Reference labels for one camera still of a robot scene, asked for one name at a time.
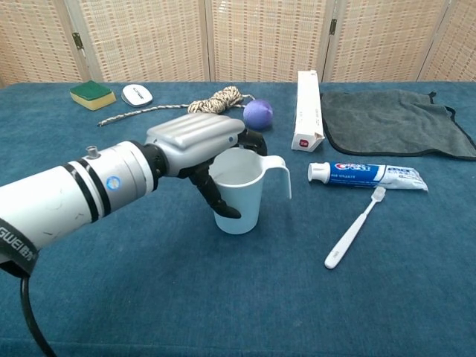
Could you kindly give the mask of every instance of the toothbrush handle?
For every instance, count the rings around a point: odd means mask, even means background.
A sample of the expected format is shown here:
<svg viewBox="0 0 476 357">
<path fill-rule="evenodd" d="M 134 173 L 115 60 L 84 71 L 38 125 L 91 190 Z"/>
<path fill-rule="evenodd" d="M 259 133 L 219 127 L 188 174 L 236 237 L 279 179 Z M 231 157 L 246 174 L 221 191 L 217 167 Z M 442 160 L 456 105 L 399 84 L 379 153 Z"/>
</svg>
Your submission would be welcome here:
<svg viewBox="0 0 476 357">
<path fill-rule="evenodd" d="M 358 231 L 360 230 L 361 226 L 364 224 L 365 219 L 367 218 L 367 214 L 361 214 L 354 223 L 347 229 L 345 234 L 340 238 L 334 248 L 331 250 L 329 255 L 327 256 L 326 260 L 324 261 L 324 265 L 328 269 L 334 269 L 336 265 L 339 264 L 342 257 L 344 256 L 347 249 L 349 249 L 350 245 Z"/>
</svg>

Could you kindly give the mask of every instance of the gray towel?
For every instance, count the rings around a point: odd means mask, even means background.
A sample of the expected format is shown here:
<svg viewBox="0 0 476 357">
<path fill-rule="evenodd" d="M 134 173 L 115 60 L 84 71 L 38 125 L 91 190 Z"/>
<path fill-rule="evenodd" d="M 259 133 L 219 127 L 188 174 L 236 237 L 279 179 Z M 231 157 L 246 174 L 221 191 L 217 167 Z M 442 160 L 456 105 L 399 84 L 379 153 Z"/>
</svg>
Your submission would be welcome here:
<svg viewBox="0 0 476 357">
<path fill-rule="evenodd" d="M 437 105 L 434 92 L 361 91 L 321 95 L 324 130 L 332 146 L 351 155 L 419 156 L 428 153 L 476 159 L 473 140 Z"/>
</svg>

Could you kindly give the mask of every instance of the rope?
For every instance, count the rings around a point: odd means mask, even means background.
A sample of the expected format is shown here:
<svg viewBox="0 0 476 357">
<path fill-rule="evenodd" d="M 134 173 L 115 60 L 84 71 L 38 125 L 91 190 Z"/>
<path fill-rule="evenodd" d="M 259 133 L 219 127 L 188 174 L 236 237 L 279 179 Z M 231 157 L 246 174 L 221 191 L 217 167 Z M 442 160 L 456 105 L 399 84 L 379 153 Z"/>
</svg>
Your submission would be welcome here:
<svg viewBox="0 0 476 357">
<path fill-rule="evenodd" d="M 150 108 L 135 110 L 133 112 L 115 115 L 104 119 L 97 123 L 97 126 L 105 126 L 110 123 L 114 123 L 118 120 L 132 117 L 133 115 L 151 112 L 153 110 L 159 109 L 178 109 L 178 108 L 187 108 L 189 113 L 223 113 L 226 109 L 231 107 L 235 108 L 245 108 L 244 105 L 240 104 L 245 98 L 251 98 L 254 100 L 254 97 L 251 94 L 241 94 L 236 86 L 229 86 L 224 88 L 221 91 L 215 93 L 211 98 L 205 100 L 195 100 L 191 104 L 178 104 L 172 106 L 152 106 Z"/>
</svg>

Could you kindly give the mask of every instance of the wicker panel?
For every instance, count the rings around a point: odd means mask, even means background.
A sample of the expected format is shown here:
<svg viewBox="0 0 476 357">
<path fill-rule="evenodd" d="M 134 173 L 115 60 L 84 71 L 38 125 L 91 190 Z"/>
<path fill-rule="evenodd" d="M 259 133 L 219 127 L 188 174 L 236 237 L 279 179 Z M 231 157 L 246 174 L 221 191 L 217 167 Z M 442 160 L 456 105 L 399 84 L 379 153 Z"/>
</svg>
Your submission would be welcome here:
<svg viewBox="0 0 476 357">
<path fill-rule="evenodd" d="M 415 80 L 444 4 L 349 0 L 330 80 Z"/>
<path fill-rule="evenodd" d="M 299 70 L 317 69 L 325 5 L 211 0 L 216 80 L 296 81 Z"/>
<path fill-rule="evenodd" d="M 78 82 L 81 76 L 52 0 L 0 1 L 0 77 L 20 82 Z"/>
<path fill-rule="evenodd" d="M 424 80 L 476 80 L 476 2 L 458 0 Z"/>
<path fill-rule="evenodd" d="M 82 0 L 105 81 L 203 80 L 199 0 Z"/>
</svg>

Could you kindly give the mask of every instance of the toothpaste cap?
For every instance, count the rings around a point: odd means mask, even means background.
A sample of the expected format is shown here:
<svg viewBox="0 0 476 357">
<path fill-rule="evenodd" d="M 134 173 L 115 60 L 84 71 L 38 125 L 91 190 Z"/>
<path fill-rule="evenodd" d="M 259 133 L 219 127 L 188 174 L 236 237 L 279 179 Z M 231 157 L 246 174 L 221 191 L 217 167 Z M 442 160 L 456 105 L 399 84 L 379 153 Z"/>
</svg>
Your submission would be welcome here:
<svg viewBox="0 0 476 357">
<path fill-rule="evenodd" d="M 313 162 L 309 164 L 309 168 L 307 169 L 307 179 L 309 182 L 312 180 L 319 180 L 326 184 L 329 181 L 329 177 L 330 165 L 328 162 L 324 162 L 323 164 Z"/>
</svg>

